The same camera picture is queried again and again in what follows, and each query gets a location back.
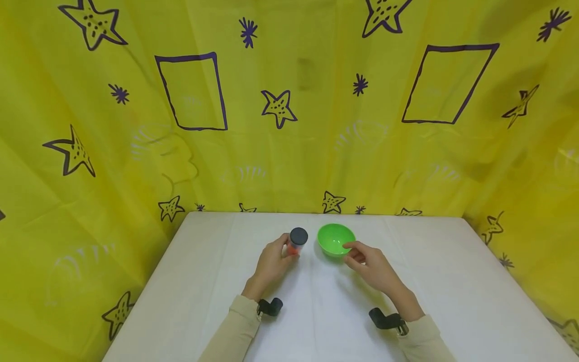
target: green bowl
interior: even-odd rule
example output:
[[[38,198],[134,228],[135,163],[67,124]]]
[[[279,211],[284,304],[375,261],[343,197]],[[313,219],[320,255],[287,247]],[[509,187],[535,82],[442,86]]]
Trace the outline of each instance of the green bowl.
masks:
[[[324,254],[329,257],[343,257],[350,251],[342,245],[356,241],[352,230],[342,224],[327,224],[318,231],[318,244]]]

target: yellow curtain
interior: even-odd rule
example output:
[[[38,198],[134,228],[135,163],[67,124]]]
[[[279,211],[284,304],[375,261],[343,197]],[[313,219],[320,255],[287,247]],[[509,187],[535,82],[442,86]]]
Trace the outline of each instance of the yellow curtain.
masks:
[[[0,1],[2,360],[102,358],[189,211],[464,217],[579,353],[578,9]]]

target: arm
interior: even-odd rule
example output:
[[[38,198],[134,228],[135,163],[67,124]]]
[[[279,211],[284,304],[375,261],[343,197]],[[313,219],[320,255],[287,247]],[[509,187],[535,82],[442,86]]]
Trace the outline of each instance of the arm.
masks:
[[[455,358],[440,337],[429,315],[425,315],[414,293],[400,280],[382,251],[361,242],[344,244],[351,248],[344,262],[372,288],[386,294],[406,321],[408,334],[398,336],[400,348],[410,362],[452,362]]]
[[[299,255],[282,257],[281,251],[288,242],[288,234],[267,244],[263,249],[255,273],[247,280],[229,313],[209,341],[197,362],[242,362],[255,337],[261,317],[257,314],[259,300],[267,287],[282,278]]]

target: white table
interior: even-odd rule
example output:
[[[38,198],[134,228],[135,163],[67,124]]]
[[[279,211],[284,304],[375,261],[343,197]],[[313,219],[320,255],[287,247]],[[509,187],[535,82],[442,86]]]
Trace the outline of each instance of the white table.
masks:
[[[368,317],[376,306],[392,313],[390,301],[321,253],[316,234],[330,222],[383,250],[458,361],[577,360],[462,219],[190,213],[104,361],[196,361],[264,245],[296,226],[310,239],[267,296],[284,307],[276,319],[264,316],[245,361],[404,361],[395,333]],[[288,340],[300,343],[288,348]]]

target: wrist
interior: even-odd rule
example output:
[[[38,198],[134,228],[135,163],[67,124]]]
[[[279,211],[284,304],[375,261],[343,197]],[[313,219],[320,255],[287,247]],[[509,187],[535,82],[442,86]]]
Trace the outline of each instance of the wrist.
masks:
[[[408,288],[397,291],[390,297],[400,317],[407,322],[414,322],[424,317],[424,311],[416,299],[416,295]]]
[[[255,275],[252,275],[249,279],[247,279],[245,288],[243,288],[241,295],[247,299],[259,302],[266,289],[267,283]]]

